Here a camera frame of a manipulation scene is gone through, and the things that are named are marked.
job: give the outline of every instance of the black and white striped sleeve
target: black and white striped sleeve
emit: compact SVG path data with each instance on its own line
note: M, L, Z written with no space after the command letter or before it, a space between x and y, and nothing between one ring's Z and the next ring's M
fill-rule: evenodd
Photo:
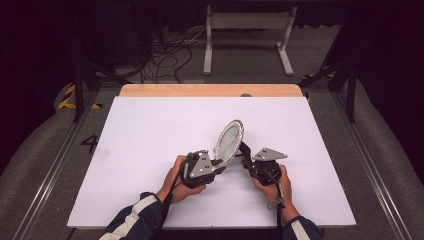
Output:
M160 200L153 193L142 193L140 201L116 215L100 240L148 240L161 218Z
M311 220L298 216L290 220L283 229L284 240L321 240L319 228Z

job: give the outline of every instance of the gray floor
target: gray floor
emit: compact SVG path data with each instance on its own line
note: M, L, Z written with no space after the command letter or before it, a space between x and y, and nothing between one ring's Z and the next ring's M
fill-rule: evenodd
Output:
M193 57L178 72L186 83L297 83L308 73L316 72L322 63L338 28L294 29L287 53L294 69L294 76L287 77L280 63L275 42L280 34L264 31L258 36L249 36L240 31L222 32L214 38L212 75L204 76L203 43L190 46ZM176 54L179 63L188 59L189 53L182 49ZM165 59L171 65L172 60ZM160 68L160 74L173 75L175 68ZM140 81L140 75L131 78ZM172 77L160 79L161 83L175 82ZM323 86L325 80L316 84ZM67 87L58 93L56 106ZM357 226L325 229L326 239L402 239L395 234L388 220L382 200L376 195L376 186L370 181L361 155L343 113L335 103L335 94L323 87L308 88L311 109L321 131L324 142L333 160L346 196L351 205ZM83 181L92 154L90 146L80 143L92 134L101 135L113 97L119 88L102 88L95 94L95 103L102 109L90 109L80 124L80 129L64 157L63 168L57 181L52 182L47 201L34 216L33 225L22 239L97 239L102 230L75 230L66 227L74 199ZM424 189L409 164L400 144L390 128L369 102L365 90L359 84L355 102L356 123L353 125L362 136L373 162L390 192L390 197L408 229L410 238L424 239ZM0 239L12 239L31 203L39 191L40 184L55 162L62 143L73 125L74 110L59 109L57 113L37 128L22 144L0 179ZM163 239L265 239L261 234L246 231L192 231L168 232Z

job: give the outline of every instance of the round metal part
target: round metal part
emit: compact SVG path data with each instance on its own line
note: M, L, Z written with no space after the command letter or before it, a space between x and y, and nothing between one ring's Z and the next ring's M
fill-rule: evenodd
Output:
M214 149L215 159L223 161L219 166L226 166L234 158L243 140L243 132L243 123L240 120L233 120L219 135Z

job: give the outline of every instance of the white tabletop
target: white tabletop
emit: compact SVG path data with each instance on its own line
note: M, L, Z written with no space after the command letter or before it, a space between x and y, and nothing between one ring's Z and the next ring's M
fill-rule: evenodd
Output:
M157 192L177 155L207 149L222 129L243 122L243 141L288 155L293 202L318 226L355 225L310 107L303 97L117 97L68 226L104 228L141 192ZM263 228L275 211L234 159L202 194L172 205L164 228Z

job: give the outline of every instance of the cable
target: cable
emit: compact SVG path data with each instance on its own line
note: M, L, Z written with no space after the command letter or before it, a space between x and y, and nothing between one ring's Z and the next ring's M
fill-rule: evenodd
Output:
M272 177L271 173L269 173L268 171L264 170L264 169L259 169L260 171L263 171L264 173L268 174L269 177L273 180L275 187L277 188L277 227L278 227L278 231L281 234L281 238L283 239L283 224L281 222L281 211L284 208L284 204L282 203L282 193L281 193L281 189L280 189L280 183L274 179L274 177Z

